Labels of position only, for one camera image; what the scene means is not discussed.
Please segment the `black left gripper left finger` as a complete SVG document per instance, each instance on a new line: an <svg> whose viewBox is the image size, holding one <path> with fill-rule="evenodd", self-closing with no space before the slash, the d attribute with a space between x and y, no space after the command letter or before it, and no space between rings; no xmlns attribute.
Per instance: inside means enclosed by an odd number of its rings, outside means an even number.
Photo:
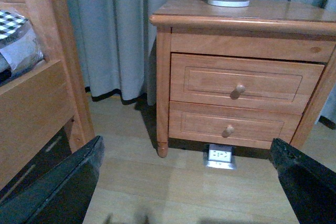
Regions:
<svg viewBox="0 0 336 224"><path fill-rule="evenodd" d="M104 158L96 136L1 204L1 223L83 223Z"/></svg>

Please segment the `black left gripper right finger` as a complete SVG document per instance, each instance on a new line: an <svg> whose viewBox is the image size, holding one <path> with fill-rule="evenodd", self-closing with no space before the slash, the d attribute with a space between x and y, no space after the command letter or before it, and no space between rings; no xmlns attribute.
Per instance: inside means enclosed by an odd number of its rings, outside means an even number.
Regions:
<svg viewBox="0 0 336 224"><path fill-rule="evenodd" d="M280 138L270 161L299 223L335 223L335 172Z"/></svg>

